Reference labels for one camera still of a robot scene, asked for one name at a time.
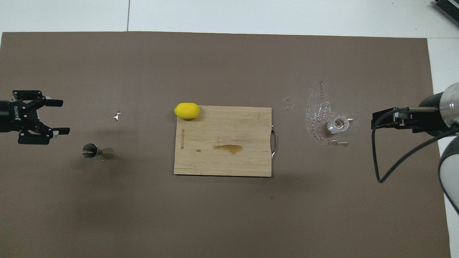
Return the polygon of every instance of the black cable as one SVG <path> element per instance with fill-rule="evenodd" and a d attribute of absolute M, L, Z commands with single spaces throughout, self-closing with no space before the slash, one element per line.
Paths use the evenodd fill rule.
<path fill-rule="evenodd" d="M 435 136 L 434 138 L 432 139 L 429 139 L 421 144 L 419 144 L 418 146 L 416 146 L 414 149 L 410 150 L 409 152 L 407 152 L 405 155 L 403 155 L 403 157 L 401 157 L 399 160 L 397 160 L 397 162 L 394 163 L 394 165 L 392 165 L 392 167 L 387 171 L 387 173 L 382 177 L 382 179 L 380 178 L 379 176 L 379 169 L 378 169 L 378 161 L 376 159 L 376 144 L 375 144 L 375 133 L 376 133 L 376 129 L 378 129 L 378 125 L 381 123 L 381 121 L 389 116 L 391 116 L 392 114 L 394 113 L 407 113 L 409 111 L 409 108 L 405 107 L 405 108 L 396 108 L 394 110 L 391 110 L 389 112 L 386 112 L 385 114 L 383 114 L 382 116 L 380 116 L 376 121 L 375 123 L 373 124 L 373 129 L 371 131 L 371 143 L 372 143 L 372 148 L 373 148 L 373 163 L 375 165 L 375 172 L 376 172 L 376 179 L 378 180 L 379 183 L 383 183 L 388 177 L 389 175 L 392 174 L 392 172 L 403 162 L 405 161 L 405 159 L 407 159 L 409 156 L 413 155 L 415 152 L 417 152 L 418 150 L 426 147 L 427 145 L 431 144 L 431 143 L 434 143 L 436 141 L 438 141 L 439 139 L 442 139 L 442 138 L 445 138 L 447 136 L 450 136 L 450 135 L 453 135 L 457 132 L 459 132 L 459 128 L 453 128 L 447 132 L 444 132 L 444 133 L 441 133 L 437 136 Z"/>

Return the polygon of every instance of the stain on cutting board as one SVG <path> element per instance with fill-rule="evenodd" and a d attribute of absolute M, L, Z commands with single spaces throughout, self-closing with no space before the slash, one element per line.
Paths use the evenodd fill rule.
<path fill-rule="evenodd" d="M 243 150 L 242 146 L 233 144 L 217 145 L 214 146 L 213 149 L 229 151 L 231 154 L 236 154 Z"/>

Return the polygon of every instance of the brown paper surface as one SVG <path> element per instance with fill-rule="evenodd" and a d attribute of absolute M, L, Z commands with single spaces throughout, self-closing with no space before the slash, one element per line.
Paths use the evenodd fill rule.
<path fill-rule="evenodd" d="M 307 129 L 320 82 L 355 119 L 347 147 Z M 64 100 L 40 118 L 71 132 L 47 146 L 1 134 L 2 257 L 449 257 L 437 145 L 384 184 L 371 156 L 372 112 L 432 95 L 426 39 L 3 33 L 0 99 L 13 90 Z M 180 102 L 272 107 L 273 177 L 174 175 Z M 384 171 L 429 139 L 376 137 Z M 84 159 L 87 143 L 115 158 Z"/>

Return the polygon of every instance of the small foil piece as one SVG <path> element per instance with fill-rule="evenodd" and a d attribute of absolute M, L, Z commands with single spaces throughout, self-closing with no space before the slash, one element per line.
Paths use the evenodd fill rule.
<path fill-rule="evenodd" d="M 116 115 L 113 116 L 113 119 L 117 122 L 119 122 L 119 115 L 121 114 L 121 111 L 117 111 Z"/>

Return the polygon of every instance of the silver cylinder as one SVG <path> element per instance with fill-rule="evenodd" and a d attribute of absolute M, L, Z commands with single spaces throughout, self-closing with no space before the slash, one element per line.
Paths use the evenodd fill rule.
<path fill-rule="evenodd" d="M 459 123 L 459 83 L 455 83 L 443 92 L 440 98 L 440 115 L 446 126 Z"/>
<path fill-rule="evenodd" d="M 88 143 L 81 150 L 81 154 L 87 159 L 93 159 L 99 155 L 103 159 L 111 159 L 115 156 L 115 151 L 112 148 L 105 148 L 101 150 L 94 143 Z"/>

